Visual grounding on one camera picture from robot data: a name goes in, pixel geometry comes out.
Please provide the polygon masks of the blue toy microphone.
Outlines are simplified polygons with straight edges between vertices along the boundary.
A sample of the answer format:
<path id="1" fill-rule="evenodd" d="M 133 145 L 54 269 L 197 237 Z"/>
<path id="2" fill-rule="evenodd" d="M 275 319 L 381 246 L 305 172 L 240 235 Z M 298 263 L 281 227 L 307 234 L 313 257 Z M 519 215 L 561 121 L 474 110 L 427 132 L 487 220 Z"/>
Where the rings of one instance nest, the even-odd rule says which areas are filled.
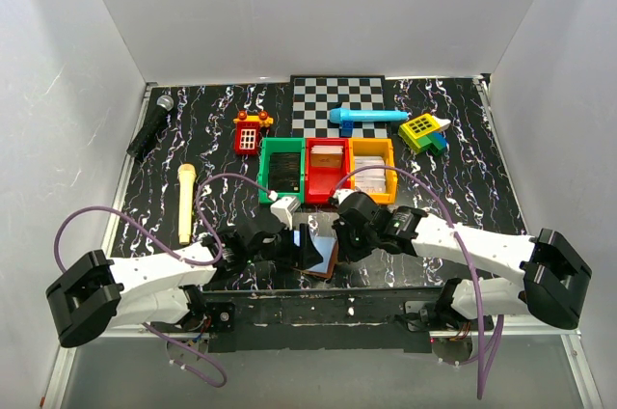
<path id="1" fill-rule="evenodd" d="M 398 110 L 350 110 L 348 108 L 334 108 L 329 112 L 331 123 L 387 123 L 404 122 L 409 114 Z"/>

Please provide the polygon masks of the checkered board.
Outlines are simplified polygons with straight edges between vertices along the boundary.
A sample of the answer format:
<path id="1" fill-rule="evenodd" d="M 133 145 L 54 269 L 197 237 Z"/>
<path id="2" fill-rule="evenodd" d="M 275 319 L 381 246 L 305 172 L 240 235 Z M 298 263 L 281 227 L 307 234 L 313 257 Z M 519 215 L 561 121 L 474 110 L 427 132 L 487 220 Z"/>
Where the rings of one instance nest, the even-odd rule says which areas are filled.
<path id="1" fill-rule="evenodd" d="M 336 107 L 359 111 L 385 110 L 383 76 L 295 76 L 291 136 L 338 138 L 340 126 L 330 121 Z"/>

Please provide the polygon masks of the yellow plastic bin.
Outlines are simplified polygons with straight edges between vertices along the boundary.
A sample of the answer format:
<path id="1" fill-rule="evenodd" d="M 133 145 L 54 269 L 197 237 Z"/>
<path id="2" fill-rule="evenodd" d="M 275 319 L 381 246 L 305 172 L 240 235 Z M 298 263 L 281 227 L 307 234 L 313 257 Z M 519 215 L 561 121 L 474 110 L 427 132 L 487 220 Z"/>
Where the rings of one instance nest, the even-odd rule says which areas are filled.
<path id="1" fill-rule="evenodd" d="M 350 186 L 371 197 L 377 204 L 392 205 L 397 194 L 398 176 L 391 139 L 352 138 L 349 140 Z"/>

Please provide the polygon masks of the white printed card stack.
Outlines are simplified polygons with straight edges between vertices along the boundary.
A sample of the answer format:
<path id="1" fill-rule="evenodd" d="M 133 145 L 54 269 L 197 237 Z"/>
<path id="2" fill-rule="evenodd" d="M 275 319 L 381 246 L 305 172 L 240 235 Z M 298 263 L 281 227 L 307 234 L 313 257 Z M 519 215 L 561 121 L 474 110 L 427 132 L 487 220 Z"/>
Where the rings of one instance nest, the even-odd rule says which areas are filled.
<path id="1" fill-rule="evenodd" d="M 375 167 L 384 165 L 383 158 L 379 155 L 357 156 L 354 159 L 354 168 Z M 371 168 L 354 175 L 355 187 L 367 194 L 385 193 L 387 191 L 386 170 Z"/>

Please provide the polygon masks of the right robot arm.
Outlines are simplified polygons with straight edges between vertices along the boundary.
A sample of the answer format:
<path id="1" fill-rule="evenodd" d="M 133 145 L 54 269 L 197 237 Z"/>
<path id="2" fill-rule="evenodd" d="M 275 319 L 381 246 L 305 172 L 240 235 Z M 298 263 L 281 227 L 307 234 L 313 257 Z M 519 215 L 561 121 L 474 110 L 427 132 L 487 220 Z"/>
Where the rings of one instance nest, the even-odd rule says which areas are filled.
<path id="1" fill-rule="evenodd" d="M 560 232 L 507 235 L 448 224 L 421 209 L 394 210 L 369 195 L 335 191 L 333 228 L 338 258 L 357 262 L 380 249 L 393 255 L 444 259 L 473 266 L 489 278 L 446 282 L 432 314 L 447 329 L 479 316 L 529 314 L 558 329 L 579 325 L 592 269 Z"/>

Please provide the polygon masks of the green plastic bin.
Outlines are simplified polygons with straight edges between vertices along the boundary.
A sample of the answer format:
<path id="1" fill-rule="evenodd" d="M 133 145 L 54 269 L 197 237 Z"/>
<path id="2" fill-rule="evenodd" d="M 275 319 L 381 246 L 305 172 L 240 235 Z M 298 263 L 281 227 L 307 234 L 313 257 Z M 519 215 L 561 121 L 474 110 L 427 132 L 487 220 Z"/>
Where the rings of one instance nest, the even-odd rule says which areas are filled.
<path id="1" fill-rule="evenodd" d="M 257 182 L 279 197 L 305 202 L 306 141 L 304 138 L 267 137 L 261 141 Z"/>

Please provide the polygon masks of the black card stack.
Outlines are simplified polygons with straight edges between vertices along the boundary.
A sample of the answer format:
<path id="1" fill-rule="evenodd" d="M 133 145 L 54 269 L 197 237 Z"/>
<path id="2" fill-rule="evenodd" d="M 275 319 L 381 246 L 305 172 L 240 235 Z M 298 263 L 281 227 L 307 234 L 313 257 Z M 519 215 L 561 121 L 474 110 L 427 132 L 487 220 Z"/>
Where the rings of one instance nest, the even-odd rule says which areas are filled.
<path id="1" fill-rule="evenodd" d="M 297 193 L 301 184 L 301 155 L 298 152 L 274 152 L 269 158 L 268 187 L 283 193 Z"/>

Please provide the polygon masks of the red toy phone booth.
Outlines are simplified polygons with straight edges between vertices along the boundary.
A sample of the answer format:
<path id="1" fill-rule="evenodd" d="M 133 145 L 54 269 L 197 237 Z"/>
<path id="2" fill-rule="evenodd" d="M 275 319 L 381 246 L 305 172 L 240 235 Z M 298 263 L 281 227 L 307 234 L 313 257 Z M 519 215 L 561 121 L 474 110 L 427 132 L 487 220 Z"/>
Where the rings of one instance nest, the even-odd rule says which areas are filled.
<path id="1" fill-rule="evenodd" d="M 252 115 L 246 110 L 240 110 L 233 122 L 235 124 L 235 153 L 237 155 L 256 155 L 261 131 L 269 128 L 274 123 L 274 119 L 266 111 Z"/>

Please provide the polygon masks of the red plastic bin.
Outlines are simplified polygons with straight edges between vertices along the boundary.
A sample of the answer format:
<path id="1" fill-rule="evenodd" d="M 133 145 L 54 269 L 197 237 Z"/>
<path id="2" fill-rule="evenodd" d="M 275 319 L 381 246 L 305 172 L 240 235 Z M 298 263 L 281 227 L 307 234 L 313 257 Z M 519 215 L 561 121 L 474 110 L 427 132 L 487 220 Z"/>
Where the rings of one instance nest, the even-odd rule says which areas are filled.
<path id="1" fill-rule="evenodd" d="M 314 168 L 309 164 L 310 148 L 315 145 L 344 146 L 342 166 L 336 168 Z M 305 166 L 305 203 L 326 205 L 337 183 L 350 172 L 349 142 L 346 138 L 307 138 Z"/>

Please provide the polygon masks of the cream toy microphone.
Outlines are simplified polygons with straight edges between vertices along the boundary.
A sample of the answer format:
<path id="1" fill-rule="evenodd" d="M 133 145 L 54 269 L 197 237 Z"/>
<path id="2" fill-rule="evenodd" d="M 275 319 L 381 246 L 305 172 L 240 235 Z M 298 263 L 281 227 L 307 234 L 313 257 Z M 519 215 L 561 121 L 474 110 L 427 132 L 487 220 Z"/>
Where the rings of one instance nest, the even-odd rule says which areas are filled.
<path id="1" fill-rule="evenodd" d="M 192 239 L 192 214 L 194 185 L 197 177 L 195 167 L 185 163 L 178 168 L 179 199 L 178 199 L 178 241 L 188 245 Z"/>

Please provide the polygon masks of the black base frame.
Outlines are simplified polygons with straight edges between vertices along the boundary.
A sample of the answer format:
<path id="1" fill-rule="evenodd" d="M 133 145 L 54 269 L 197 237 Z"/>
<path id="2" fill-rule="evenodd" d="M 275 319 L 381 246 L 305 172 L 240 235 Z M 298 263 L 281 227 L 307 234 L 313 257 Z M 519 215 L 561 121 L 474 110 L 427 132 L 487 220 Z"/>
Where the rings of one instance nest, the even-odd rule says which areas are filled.
<path id="1" fill-rule="evenodd" d="M 187 312 L 154 328 L 206 340 L 212 353 L 262 350 L 401 349 L 429 353 L 432 339 L 469 344 L 475 322 L 436 312 L 437 287 L 201 291 Z"/>

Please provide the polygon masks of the brown leather card holder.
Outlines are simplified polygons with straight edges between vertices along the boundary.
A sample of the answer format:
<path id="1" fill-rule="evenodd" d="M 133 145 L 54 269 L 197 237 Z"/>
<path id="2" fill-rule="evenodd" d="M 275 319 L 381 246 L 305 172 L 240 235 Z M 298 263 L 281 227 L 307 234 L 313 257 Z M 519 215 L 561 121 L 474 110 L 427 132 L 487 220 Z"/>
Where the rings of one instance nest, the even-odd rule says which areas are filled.
<path id="1" fill-rule="evenodd" d="M 333 277 L 338 253 L 338 243 L 334 237 L 310 235 L 302 241 L 297 234 L 295 242 L 300 249 L 298 269 L 301 272 L 323 280 Z"/>

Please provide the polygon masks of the blue toy brick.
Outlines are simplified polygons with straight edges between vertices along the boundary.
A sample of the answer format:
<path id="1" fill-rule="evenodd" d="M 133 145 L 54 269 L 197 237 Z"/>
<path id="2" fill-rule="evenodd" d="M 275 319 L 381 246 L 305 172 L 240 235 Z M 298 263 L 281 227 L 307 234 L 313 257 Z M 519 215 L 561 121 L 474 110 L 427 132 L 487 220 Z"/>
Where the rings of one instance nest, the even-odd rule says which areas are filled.
<path id="1" fill-rule="evenodd" d="M 339 124 L 339 137 L 340 138 L 351 138 L 353 136 L 354 131 L 354 123 L 353 122 L 342 122 Z"/>

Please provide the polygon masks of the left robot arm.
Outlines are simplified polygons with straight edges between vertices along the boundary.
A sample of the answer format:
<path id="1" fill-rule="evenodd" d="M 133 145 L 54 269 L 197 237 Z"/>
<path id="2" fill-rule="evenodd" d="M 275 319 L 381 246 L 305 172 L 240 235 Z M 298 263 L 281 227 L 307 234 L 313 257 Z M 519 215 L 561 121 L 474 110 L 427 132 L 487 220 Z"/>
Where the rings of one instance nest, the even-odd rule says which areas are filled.
<path id="1" fill-rule="evenodd" d="M 208 284 L 216 272 L 213 260 L 199 242 L 181 249 L 178 259 L 167 253 L 131 259 L 86 253 L 45 292 L 60 345 L 81 346 L 109 328 L 144 322 L 198 330 L 205 309 L 184 289 Z"/>

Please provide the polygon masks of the yellow green toy block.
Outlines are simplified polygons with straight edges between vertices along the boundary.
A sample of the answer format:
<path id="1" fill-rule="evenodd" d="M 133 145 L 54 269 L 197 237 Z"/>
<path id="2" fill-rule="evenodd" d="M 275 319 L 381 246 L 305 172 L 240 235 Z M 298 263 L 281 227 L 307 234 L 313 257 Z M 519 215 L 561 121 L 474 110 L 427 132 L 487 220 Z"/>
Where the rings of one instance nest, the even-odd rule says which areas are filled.
<path id="1" fill-rule="evenodd" d="M 398 136 L 415 154 L 430 152 L 440 155 L 447 148 L 443 133 L 450 125 L 451 120 L 425 113 L 402 123 L 398 127 Z"/>

